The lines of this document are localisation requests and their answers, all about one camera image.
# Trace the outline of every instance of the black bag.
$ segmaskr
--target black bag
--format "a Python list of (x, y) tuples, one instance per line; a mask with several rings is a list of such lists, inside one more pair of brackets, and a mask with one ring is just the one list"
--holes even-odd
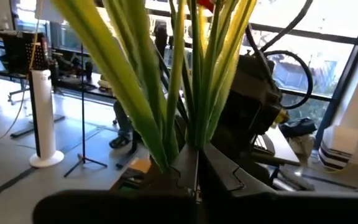
[(314, 121), (310, 118), (295, 119), (288, 121), (285, 124), (280, 124), (278, 127), (286, 138), (294, 138), (306, 134), (311, 134), (313, 131), (317, 130)]

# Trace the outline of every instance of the white cylindrical speaker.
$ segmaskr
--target white cylindrical speaker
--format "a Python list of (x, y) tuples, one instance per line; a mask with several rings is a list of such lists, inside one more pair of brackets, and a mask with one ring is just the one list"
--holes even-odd
[(55, 128), (52, 108), (52, 84), (48, 79), (50, 70), (33, 70), (29, 77), (34, 135), (37, 153), (30, 157), (34, 167), (48, 167), (63, 160), (56, 151)]

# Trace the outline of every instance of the person's leg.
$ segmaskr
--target person's leg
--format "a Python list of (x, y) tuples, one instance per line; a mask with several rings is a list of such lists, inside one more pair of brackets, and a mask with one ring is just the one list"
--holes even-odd
[(112, 140), (109, 145), (112, 148), (124, 147), (129, 143), (131, 138), (132, 125), (128, 116), (125, 114), (124, 108), (119, 101), (114, 103), (114, 112), (116, 114), (117, 122), (119, 124), (118, 137)]

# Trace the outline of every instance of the tripod stand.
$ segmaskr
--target tripod stand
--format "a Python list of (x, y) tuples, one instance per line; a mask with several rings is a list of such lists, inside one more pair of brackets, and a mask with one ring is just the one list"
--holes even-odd
[[(81, 71), (84, 69), (84, 52), (83, 45), (81, 44)], [(73, 172), (73, 170), (78, 167), (80, 164), (85, 164), (86, 161), (99, 164), (101, 166), (107, 167), (106, 164), (95, 161), (93, 159), (87, 158), (85, 154), (85, 105), (84, 105), (84, 76), (81, 74), (81, 104), (82, 104), (82, 154), (78, 154), (79, 161), (64, 175), (67, 177)]]

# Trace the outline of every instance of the floor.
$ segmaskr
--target floor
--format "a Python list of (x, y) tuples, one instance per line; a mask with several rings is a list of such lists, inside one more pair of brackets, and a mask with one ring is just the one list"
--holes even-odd
[[(21, 94), (7, 101), (9, 91), (19, 88), (18, 84), (0, 80), (0, 136), (12, 124), (20, 107)], [(117, 136), (117, 128), (112, 126), (114, 111), (111, 105), (86, 102), (85, 136), (87, 156), (108, 165), (103, 168), (97, 164), (85, 164), (63, 178), (78, 162), (81, 152), (81, 101), (69, 96), (54, 95), (55, 114), (66, 118), (55, 123), (57, 149), (65, 153), (64, 160), (53, 167), (33, 169), (29, 157), (35, 153), (34, 134), (30, 133), (12, 140), (10, 133), (24, 129), (31, 122), (29, 95), (25, 95), (24, 107), (11, 131), (0, 139), (0, 223), (31, 223), (31, 214), (42, 198), (65, 189), (109, 189), (119, 178), (122, 170), (115, 164), (120, 155), (127, 152), (130, 145), (118, 151), (112, 150), (108, 142)], [(142, 149), (137, 157), (147, 156)], [(296, 174), (302, 175), (314, 184), (318, 191), (352, 191), (358, 187), (358, 166), (327, 173), (321, 169), (315, 157), (304, 161), (308, 166), (292, 167)]]

